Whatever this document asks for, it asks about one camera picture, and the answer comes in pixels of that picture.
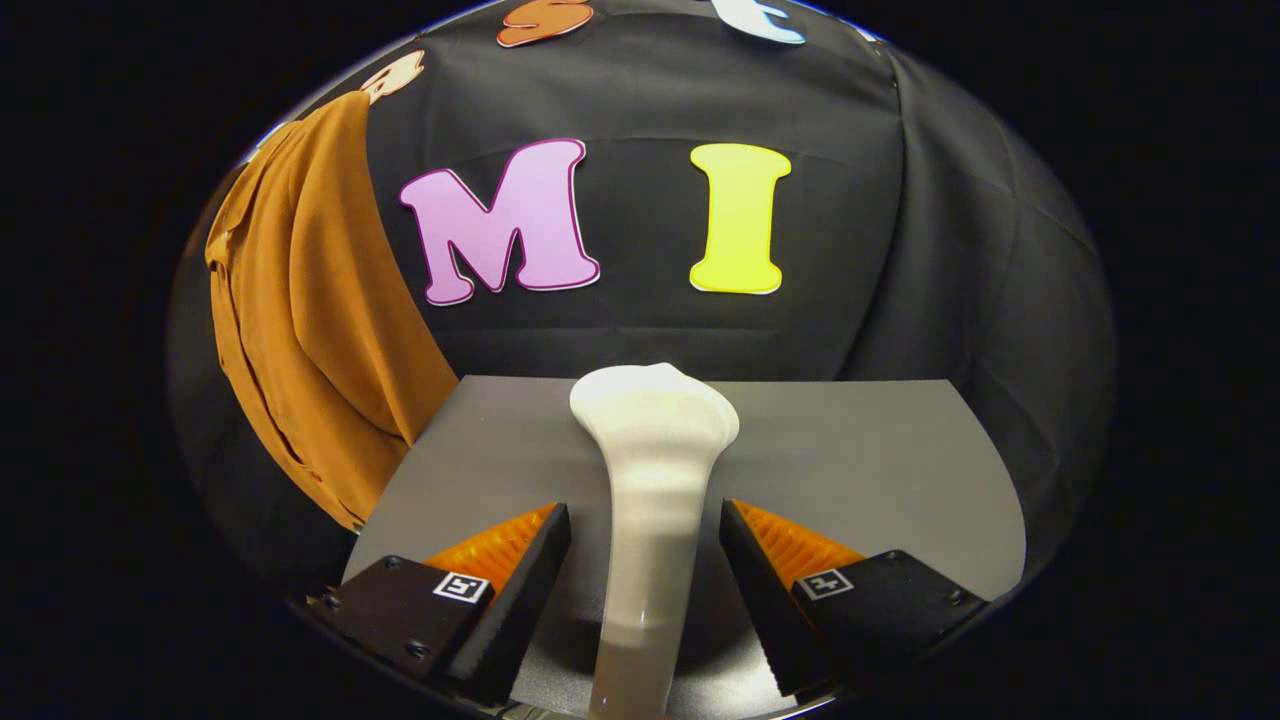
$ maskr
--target yellow letter i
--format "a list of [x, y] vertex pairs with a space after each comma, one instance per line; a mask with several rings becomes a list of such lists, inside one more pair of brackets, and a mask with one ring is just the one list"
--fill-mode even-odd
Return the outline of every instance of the yellow letter i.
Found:
[[695, 147], [690, 159], [710, 183], [707, 254], [689, 270], [704, 292], [768, 295], [782, 286], [782, 270], [769, 261], [773, 188], [791, 173], [786, 156], [754, 145]]

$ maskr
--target white cup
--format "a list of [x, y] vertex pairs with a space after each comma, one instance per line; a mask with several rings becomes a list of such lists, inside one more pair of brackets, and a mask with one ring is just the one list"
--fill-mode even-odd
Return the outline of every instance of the white cup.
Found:
[[595, 370], [570, 409], [600, 446], [613, 506], [588, 719], [654, 720], [675, 675], [707, 482], [737, 438], [737, 413], [667, 363]]

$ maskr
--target orange cloth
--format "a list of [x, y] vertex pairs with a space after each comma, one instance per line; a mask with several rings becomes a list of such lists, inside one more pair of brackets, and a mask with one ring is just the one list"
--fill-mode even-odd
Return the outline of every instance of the orange cloth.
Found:
[[223, 372], [275, 461], [347, 528], [457, 386], [383, 231], [367, 118], [351, 92], [278, 129], [205, 246]]

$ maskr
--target gray platform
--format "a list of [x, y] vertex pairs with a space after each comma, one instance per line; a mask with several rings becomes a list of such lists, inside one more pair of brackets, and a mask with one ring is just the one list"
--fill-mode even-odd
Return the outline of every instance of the gray platform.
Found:
[[[568, 407], [572, 379], [467, 377], [392, 478], [347, 565], [426, 559], [566, 502], [573, 544], [513, 700], [584, 717], [604, 609], [609, 486]], [[902, 548], [995, 600], [1018, 584], [1021, 509], [982, 425], [947, 380], [708, 383], [741, 432], [712, 473], [668, 712], [739, 720], [795, 706], [778, 694], [717, 541], [735, 497], [864, 555]]]

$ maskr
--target letter m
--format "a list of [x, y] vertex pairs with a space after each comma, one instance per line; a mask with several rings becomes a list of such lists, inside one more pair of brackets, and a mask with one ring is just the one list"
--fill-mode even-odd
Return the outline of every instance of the letter m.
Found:
[[461, 258], [492, 292], [502, 291], [516, 237], [525, 264], [521, 287], [568, 290], [594, 283], [600, 264], [582, 250], [573, 208], [573, 169], [586, 155], [577, 140], [547, 140], [521, 147], [507, 161], [493, 208], [486, 209], [452, 170], [425, 174], [404, 186], [401, 202], [413, 209], [431, 305], [456, 305], [475, 293], [458, 269]]

